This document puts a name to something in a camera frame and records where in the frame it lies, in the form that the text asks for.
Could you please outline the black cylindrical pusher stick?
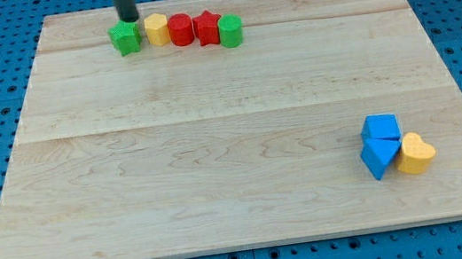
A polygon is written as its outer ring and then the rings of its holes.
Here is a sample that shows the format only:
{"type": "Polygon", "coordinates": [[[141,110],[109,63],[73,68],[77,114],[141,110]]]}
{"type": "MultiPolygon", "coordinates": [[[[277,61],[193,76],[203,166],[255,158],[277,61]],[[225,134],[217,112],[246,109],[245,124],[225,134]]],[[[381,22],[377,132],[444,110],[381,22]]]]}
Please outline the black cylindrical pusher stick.
{"type": "Polygon", "coordinates": [[[112,0],[119,19],[124,22],[135,22],[139,19],[136,0],[112,0]]]}

